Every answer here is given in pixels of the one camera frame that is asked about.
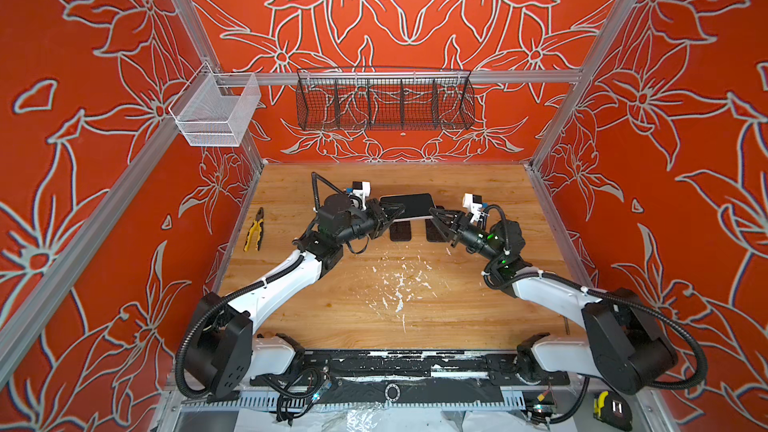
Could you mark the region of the black phone case with holes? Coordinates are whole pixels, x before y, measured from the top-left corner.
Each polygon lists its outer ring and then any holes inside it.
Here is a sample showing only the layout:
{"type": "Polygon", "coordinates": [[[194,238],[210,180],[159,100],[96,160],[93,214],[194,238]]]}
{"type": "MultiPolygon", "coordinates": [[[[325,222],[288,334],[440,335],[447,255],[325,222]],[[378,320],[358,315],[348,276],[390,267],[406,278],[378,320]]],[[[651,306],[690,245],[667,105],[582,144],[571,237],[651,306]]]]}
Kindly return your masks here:
{"type": "Polygon", "coordinates": [[[412,240],[412,227],[409,221],[394,222],[389,228],[392,242],[409,242],[412,240]]]}

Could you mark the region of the black phone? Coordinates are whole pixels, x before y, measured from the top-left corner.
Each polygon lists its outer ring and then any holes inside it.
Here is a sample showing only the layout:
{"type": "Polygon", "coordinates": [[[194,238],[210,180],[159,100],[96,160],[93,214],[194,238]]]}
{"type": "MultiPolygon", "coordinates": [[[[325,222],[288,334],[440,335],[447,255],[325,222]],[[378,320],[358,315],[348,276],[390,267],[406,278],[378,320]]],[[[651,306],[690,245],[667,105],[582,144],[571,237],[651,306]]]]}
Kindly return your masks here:
{"type": "Polygon", "coordinates": [[[435,207],[435,202],[430,193],[382,196],[380,198],[380,203],[382,201],[403,203],[405,205],[405,209],[406,208],[422,209],[427,207],[430,207],[430,208],[435,207]]]}

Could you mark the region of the pink phone case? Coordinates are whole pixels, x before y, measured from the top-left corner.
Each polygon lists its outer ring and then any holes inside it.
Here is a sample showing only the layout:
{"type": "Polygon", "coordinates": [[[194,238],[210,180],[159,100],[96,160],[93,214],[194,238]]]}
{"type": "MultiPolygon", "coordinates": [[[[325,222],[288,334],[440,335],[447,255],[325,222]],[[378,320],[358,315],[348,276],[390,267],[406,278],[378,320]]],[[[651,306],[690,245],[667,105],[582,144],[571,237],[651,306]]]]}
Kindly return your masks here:
{"type": "Polygon", "coordinates": [[[431,214],[431,208],[422,208],[422,209],[410,209],[406,208],[401,214],[398,214],[397,217],[394,219],[395,223],[398,222],[408,222],[413,220],[429,220],[432,218],[431,214]]]}

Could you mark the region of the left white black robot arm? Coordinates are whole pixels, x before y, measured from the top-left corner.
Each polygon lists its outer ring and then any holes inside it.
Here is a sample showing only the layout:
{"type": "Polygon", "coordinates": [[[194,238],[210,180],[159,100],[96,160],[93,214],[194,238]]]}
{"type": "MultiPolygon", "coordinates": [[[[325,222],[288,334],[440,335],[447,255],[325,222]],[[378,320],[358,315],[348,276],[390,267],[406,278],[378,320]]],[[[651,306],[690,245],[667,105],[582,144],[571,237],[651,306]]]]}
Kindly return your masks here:
{"type": "Polygon", "coordinates": [[[371,197],[367,182],[341,189],[313,173],[311,185],[314,217],[291,254],[255,282],[198,302],[174,359],[174,381],[186,398],[223,399],[245,379],[289,372],[300,346],[281,335],[260,337],[261,326],[330,272],[353,241],[379,238],[405,212],[401,203],[371,197]]]}

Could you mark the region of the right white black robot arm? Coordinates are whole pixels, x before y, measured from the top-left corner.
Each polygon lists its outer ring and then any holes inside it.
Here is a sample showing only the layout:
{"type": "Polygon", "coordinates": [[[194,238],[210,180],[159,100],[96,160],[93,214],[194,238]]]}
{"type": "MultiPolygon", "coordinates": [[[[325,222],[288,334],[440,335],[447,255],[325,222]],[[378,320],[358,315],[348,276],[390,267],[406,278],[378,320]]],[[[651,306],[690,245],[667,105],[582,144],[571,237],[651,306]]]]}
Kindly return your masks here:
{"type": "Polygon", "coordinates": [[[582,286],[534,267],[522,258],[519,224],[506,217],[484,229],[464,211],[433,208],[430,213],[452,245],[486,258],[482,278],[488,288],[545,307],[584,330],[583,340],[534,337],[524,347],[526,369],[597,377],[631,395],[644,388],[691,389],[706,379],[709,363],[700,343],[634,292],[582,286]]]}

